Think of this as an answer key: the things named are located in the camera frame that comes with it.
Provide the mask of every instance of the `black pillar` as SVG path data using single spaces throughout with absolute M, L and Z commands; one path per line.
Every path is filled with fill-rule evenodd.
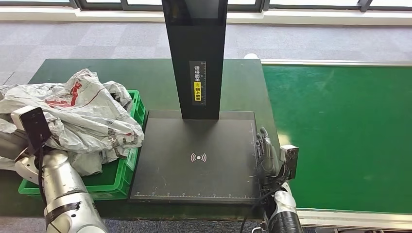
M 162 0 L 183 119 L 219 119 L 227 0 Z

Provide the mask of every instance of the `sticker label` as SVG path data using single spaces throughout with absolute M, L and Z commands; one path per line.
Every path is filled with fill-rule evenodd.
M 194 82 L 194 101 L 202 101 L 202 83 Z
M 189 61 L 192 104 L 206 105 L 206 62 Z

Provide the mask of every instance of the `yellow label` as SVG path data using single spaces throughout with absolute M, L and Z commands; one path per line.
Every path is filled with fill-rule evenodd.
M 194 101 L 202 101 L 202 84 L 200 82 L 194 82 Z

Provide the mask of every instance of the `crumpled plastic bag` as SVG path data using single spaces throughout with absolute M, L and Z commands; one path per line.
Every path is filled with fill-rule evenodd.
M 12 133 L 16 130 L 16 126 L 0 117 L 0 131 L 5 133 Z M 0 157 L 0 169 L 14 171 L 14 160 Z
M 102 163 L 126 158 L 141 146 L 144 134 L 130 116 L 132 104 L 123 85 L 102 84 L 88 69 L 66 83 L 0 86 L 0 114 L 41 107 L 52 134 L 46 145 L 68 151 L 80 175 L 101 172 Z

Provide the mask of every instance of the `wireless charging symbol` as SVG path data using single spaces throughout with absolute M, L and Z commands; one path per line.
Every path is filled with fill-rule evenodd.
M 200 160 L 204 163 L 207 160 L 207 156 L 205 153 L 203 153 L 201 156 L 192 153 L 192 155 L 190 156 L 190 160 L 192 161 L 192 163 L 194 163 L 196 160 Z

